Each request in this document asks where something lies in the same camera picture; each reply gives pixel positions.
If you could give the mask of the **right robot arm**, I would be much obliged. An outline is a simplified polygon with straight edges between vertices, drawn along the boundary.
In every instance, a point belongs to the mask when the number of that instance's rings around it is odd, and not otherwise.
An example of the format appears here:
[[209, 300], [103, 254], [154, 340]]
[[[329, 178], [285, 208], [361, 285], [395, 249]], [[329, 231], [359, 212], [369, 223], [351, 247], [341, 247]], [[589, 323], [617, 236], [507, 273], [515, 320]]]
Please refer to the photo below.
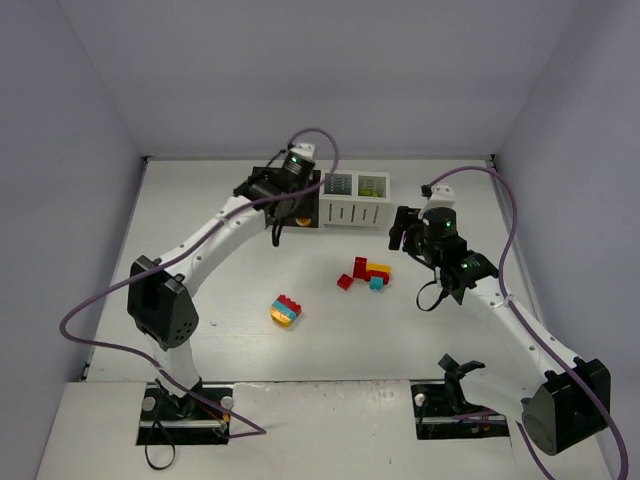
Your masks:
[[453, 408], [473, 405], [518, 422], [545, 454], [556, 455], [606, 429], [611, 375], [604, 364], [585, 361], [500, 289], [499, 270], [468, 248], [453, 209], [421, 212], [400, 206], [389, 231], [389, 247], [402, 250], [434, 273], [439, 298], [453, 299], [494, 335], [519, 372], [497, 375], [486, 360], [438, 362]]

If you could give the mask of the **yellow red arch lego stack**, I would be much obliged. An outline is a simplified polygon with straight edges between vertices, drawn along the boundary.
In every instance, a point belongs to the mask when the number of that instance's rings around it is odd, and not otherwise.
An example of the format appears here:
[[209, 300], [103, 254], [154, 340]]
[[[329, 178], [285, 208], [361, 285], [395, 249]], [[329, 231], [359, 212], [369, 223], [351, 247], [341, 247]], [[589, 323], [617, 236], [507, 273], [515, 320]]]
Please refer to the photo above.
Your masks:
[[379, 278], [384, 285], [391, 279], [392, 268], [385, 264], [368, 263], [365, 268], [364, 280], [371, 282], [373, 278]]

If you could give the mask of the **small red lego brick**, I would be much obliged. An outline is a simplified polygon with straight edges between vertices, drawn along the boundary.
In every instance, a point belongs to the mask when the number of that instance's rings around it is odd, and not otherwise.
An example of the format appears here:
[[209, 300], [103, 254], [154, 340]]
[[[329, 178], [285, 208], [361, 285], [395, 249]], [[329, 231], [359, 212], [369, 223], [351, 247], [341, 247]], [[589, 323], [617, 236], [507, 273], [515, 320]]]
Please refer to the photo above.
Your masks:
[[348, 274], [342, 274], [337, 280], [336, 284], [339, 288], [348, 291], [351, 288], [353, 282], [354, 279], [351, 276], [349, 276]]

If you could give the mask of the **red blue orange lego stack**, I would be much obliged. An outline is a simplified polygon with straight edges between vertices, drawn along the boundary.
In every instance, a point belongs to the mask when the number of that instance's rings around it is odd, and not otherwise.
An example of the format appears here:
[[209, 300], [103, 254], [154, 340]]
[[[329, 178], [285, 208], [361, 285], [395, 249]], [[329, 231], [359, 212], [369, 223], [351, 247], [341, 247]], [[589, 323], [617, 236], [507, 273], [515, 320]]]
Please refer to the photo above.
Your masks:
[[271, 304], [271, 319], [280, 327], [292, 327], [302, 313], [302, 306], [286, 295], [279, 295]]

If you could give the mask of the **teal lego brick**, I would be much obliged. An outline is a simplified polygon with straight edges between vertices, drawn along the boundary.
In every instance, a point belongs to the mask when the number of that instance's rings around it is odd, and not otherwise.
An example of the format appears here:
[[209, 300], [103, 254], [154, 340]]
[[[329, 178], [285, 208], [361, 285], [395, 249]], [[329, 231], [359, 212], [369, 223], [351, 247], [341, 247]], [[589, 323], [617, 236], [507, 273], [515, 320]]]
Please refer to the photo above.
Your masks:
[[326, 195], [347, 195], [351, 194], [351, 177], [349, 175], [334, 175], [327, 179], [324, 185]]

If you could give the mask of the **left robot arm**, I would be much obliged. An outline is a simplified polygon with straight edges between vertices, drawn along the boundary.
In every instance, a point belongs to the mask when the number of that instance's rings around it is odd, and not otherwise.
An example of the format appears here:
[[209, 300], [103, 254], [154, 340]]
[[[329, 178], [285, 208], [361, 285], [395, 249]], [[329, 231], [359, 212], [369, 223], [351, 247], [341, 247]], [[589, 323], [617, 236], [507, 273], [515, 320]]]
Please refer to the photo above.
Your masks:
[[272, 245], [279, 245], [285, 223], [299, 215], [304, 200], [252, 203], [313, 185], [315, 150], [312, 143], [290, 145], [280, 168], [254, 170], [183, 244], [155, 260], [142, 255], [131, 265], [130, 274], [135, 276], [194, 249], [175, 265], [130, 284], [127, 296], [127, 312], [147, 338], [153, 358], [189, 391], [200, 394], [203, 388], [190, 344], [199, 323], [193, 297], [214, 269], [250, 238], [270, 229]]

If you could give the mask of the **large red lego brick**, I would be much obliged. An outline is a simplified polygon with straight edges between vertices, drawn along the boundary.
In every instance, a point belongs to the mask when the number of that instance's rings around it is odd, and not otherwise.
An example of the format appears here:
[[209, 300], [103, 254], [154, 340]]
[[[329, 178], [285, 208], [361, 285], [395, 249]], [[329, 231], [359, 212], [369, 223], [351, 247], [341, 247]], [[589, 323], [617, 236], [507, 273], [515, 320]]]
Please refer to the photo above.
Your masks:
[[367, 259], [356, 256], [353, 264], [353, 278], [365, 280], [367, 277]]

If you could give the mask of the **black double bin container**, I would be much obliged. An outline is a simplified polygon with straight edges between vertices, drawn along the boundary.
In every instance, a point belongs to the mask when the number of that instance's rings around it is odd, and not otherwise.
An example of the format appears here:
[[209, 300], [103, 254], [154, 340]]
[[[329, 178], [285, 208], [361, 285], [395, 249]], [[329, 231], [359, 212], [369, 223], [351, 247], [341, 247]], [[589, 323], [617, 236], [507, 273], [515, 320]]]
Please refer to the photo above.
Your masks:
[[[258, 175], [265, 179], [270, 179], [279, 170], [278, 167], [266, 167], [266, 166], [254, 166], [252, 169], [253, 175]], [[298, 209], [292, 216], [287, 217], [284, 220], [283, 225], [285, 227], [293, 228], [317, 228], [319, 226], [318, 220], [318, 196], [319, 192], [314, 191], [307, 194], [298, 206]], [[308, 227], [301, 227], [296, 223], [297, 218], [310, 218], [312, 223]]]

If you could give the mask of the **cyan small lego brick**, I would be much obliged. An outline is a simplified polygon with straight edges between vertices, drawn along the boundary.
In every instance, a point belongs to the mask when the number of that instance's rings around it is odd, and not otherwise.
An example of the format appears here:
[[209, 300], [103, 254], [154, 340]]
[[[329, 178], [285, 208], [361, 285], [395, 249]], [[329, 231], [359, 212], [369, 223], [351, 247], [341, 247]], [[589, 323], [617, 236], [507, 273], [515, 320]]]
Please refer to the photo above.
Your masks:
[[385, 281], [383, 277], [372, 276], [369, 280], [369, 288], [372, 291], [381, 291], [385, 286]]

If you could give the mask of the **white double bin container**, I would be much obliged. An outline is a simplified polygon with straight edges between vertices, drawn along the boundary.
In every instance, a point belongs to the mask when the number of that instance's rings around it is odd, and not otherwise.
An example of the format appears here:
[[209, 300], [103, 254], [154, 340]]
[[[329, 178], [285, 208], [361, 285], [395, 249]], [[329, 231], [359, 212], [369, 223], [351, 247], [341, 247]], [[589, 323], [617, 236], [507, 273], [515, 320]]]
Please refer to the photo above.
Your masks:
[[[334, 175], [351, 177], [351, 194], [326, 195], [324, 185]], [[386, 181], [384, 198], [373, 198], [359, 195], [359, 179], [362, 177], [383, 178]], [[331, 174], [323, 171], [323, 185], [318, 196], [318, 220], [320, 227], [353, 227], [382, 229], [389, 221], [391, 214], [390, 175], [383, 172], [336, 171]]]

